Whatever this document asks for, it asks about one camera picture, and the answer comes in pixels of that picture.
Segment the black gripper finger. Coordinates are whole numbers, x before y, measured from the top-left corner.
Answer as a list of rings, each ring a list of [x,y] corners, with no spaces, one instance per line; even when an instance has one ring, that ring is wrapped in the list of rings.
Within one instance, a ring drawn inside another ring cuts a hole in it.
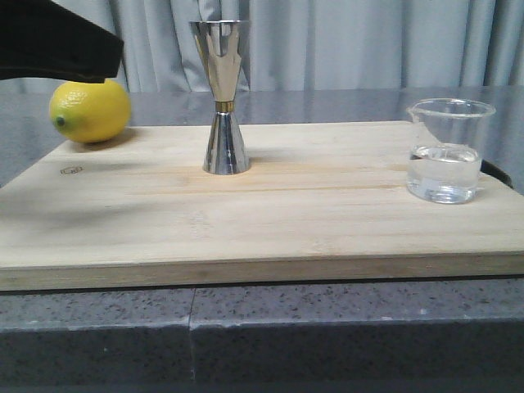
[[[124,41],[53,1],[1,2],[1,79],[102,83],[117,76]]]

